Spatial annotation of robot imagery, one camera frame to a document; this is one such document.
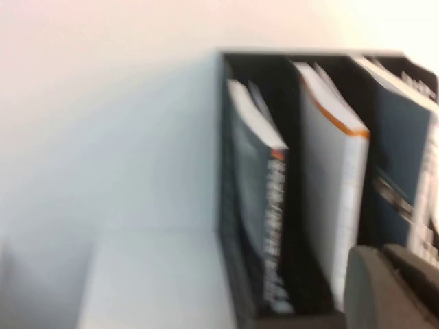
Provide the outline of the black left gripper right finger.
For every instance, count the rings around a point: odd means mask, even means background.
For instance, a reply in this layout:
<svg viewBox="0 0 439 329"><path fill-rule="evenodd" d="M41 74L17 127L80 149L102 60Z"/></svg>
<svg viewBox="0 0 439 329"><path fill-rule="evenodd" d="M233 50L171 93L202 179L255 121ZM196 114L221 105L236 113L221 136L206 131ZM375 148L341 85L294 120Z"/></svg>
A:
<svg viewBox="0 0 439 329"><path fill-rule="evenodd" d="M383 255L402 279L415 307L438 328L438 268L396 244L385 245Z"/></svg>

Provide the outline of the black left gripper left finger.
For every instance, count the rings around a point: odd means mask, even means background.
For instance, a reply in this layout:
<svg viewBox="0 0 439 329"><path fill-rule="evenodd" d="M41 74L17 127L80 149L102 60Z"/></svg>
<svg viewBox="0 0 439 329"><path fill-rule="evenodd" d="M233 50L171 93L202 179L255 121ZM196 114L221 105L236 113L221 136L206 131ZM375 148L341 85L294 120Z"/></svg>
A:
<svg viewBox="0 0 439 329"><path fill-rule="evenodd" d="M407 298L389 262L370 247L351 248L344 290L348 328L403 328Z"/></svg>

